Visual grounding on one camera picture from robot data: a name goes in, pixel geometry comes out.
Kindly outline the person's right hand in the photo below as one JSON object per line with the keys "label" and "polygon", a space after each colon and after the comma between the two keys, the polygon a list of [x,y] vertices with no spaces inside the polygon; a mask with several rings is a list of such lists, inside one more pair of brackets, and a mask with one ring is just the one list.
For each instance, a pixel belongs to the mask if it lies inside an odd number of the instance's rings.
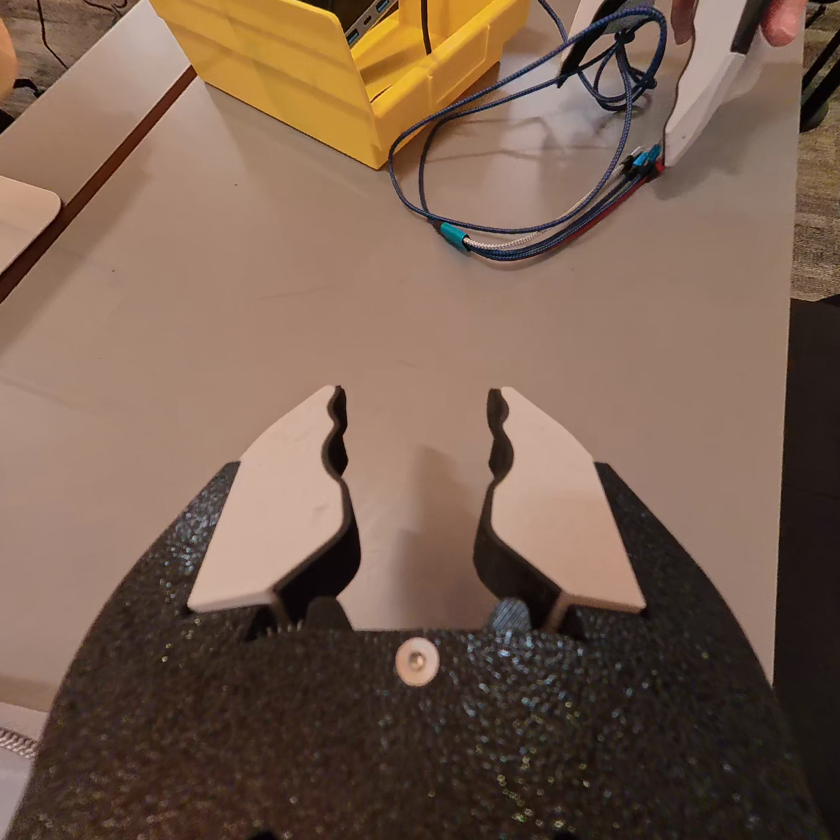
{"label": "person's right hand", "polygon": [[[696,1],[673,1],[670,22],[678,45],[685,44],[693,33]],[[771,47],[792,43],[804,22],[807,1],[771,1],[764,10],[761,29]]]}

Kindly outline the yellow plastic bin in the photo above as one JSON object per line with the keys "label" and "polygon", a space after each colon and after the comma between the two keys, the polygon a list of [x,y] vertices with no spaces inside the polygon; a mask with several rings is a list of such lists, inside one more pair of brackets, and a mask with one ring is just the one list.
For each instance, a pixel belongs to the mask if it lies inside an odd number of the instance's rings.
{"label": "yellow plastic bin", "polygon": [[311,3],[151,5],[207,84],[375,170],[498,63],[531,6],[398,2],[349,47],[333,11]]}

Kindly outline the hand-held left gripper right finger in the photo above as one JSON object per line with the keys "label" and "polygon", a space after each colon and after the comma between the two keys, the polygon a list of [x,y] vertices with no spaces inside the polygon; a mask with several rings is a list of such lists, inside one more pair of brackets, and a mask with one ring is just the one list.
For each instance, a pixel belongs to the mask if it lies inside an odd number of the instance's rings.
{"label": "hand-held left gripper right finger", "polygon": [[642,615],[647,604],[595,462],[559,422],[511,387],[490,389],[491,481],[474,565],[501,601],[558,632],[574,606]]}

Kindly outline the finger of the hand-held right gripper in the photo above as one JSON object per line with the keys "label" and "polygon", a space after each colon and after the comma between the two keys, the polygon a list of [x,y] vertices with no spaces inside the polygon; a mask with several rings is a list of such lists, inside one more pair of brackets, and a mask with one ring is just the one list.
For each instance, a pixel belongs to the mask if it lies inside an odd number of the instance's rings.
{"label": "finger of the hand-held right gripper", "polygon": [[565,50],[563,64],[558,75],[558,85],[562,86],[582,68],[584,58],[594,43],[604,34],[606,25],[599,24],[624,7],[628,1],[581,1],[569,32],[570,47]]}
{"label": "finger of the hand-held right gripper", "polygon": [[694,36],[665,126],[663,166],[674,167],[698,140],[720,105],[744,95],[758,79],[770,46],[761,28],[748,54],[730,51],[742,1],[699,1]]}

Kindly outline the grey usb hub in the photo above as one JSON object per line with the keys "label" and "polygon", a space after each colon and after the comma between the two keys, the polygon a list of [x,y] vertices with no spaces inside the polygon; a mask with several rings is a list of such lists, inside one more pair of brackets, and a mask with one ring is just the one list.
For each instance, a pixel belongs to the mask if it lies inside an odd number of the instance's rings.
{"label": "grey usb hub", "polygon": [[334,1],[331,10],[342,25],[349,47],[393,13],[398,1]]}

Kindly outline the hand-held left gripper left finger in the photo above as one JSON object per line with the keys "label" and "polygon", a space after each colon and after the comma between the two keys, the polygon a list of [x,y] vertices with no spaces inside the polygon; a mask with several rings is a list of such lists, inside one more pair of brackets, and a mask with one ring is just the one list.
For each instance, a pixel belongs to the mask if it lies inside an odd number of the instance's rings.
{"label": "hand-held left gripper left finger", "polygon": [[361,566],[343,435],[347,397],[326,385],[274,422],[241,456],[186,605],[193,613],[280,607],[305,621]]}

